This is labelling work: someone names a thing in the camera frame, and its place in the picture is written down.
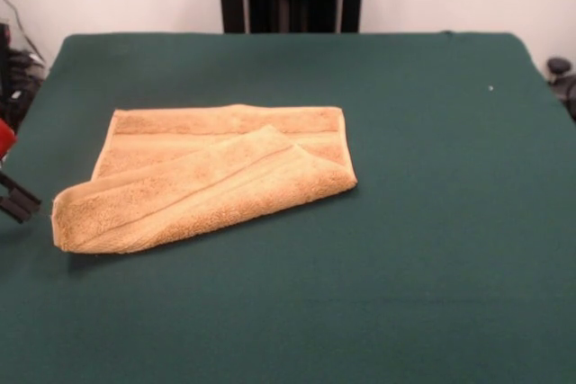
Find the folded towel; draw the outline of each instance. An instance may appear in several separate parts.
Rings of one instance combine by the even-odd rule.
[[[339,108],[117,111],[92,181],[54,200],[54,243],[136,252],[355,185]]]

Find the green felt surface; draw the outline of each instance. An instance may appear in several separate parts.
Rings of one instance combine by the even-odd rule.
[[[114,108],[228,103],[342,107],[357,189],[137,255],[52,246]],[[6,165],[46,205],[0,218],[0,382],[576,382],[575,166],[510,35],[72,37]]]

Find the towel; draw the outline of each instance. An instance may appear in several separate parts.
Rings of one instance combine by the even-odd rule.
[[[336,107],[118,110],[91,181],[54,200],[54,244],[138,252],[355,186]]]

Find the red object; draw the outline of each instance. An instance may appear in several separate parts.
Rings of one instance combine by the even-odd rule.
[[[0,119],[0,157],[4,157],[15,143],[14,131]]]

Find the black cable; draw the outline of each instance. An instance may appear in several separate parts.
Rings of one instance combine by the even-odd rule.
[[[12,11],[14,12],[14,16],[16,17],[16,24],[18,25],[18,29],[20,29],[20,32],[22,33],[26,42],[28,42],[28,45],[30,45],[30,47],[32,48],[32,50],[34,51],[36,56],[38,56],[42,62],[46,63],[46,60],[41,55],[40,51],[38,50],[38,48],[36,47],[34,42],[32,42],[32,40],[26,34],[26,31],[24,30],[24,26],[22,24],[22,20],[20,19],[20,14],[18,13],[18,8],[16,8],[16,6],[12,2],[10,2],[10,0],[4,0],[4,3],[6,5],[8,5],[8,7],[10,9],[12,9]]]

